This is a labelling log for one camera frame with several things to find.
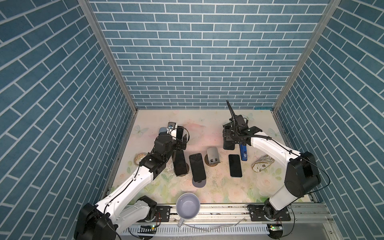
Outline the wooden base phone stand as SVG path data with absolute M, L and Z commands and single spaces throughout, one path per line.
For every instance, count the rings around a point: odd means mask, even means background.
M 207 149 L 207 155 L 205 156 L 205 163 L 209 167 L 215 167 L 220 163 L 220 155 L 217 147 L 211 147 Z

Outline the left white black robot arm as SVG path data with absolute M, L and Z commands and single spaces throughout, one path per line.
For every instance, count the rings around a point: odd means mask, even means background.
M 74 239 L 115 240 L 134 223 L 151 220 L 157 207 L 157 203 L 151 198 L 143 196 L 133 206 L 127 205 L 165 169 L 175 153 L 187 148 L 189 140 L 188 134 L 177 138 L 172 133 L 160 133 L 152 151 L 140 161 L 137 169 L 125 182 L 95 205 L 87 203 L 81 208 Z

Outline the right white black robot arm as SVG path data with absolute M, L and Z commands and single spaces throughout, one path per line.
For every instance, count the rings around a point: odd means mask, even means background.
M 281 145 L 260 128 L 248 127 L 241 115 L 232 116 L 223 128 L 225 150 L 233 150 L 235 144 L 246 144 L 263 151 L 285 167 L 283 187 L 265 201 L 264 211 L 270 218 L 321 183 L 320 170 L 310 152 L 301 153 Z

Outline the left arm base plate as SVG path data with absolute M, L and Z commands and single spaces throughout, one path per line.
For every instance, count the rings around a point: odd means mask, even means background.
M 171 206 L 157 206 L 156 210 L 150 209 L 149 215 L 139 223 L 169 222 Z

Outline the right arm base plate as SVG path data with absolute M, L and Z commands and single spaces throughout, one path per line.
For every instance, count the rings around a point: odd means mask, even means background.
M 247 205 L 247 210 L 249 211 L 252 222 L 291 221 L 291 216 L 287 207 L 277 211 L 270 204 L 249 204 Z

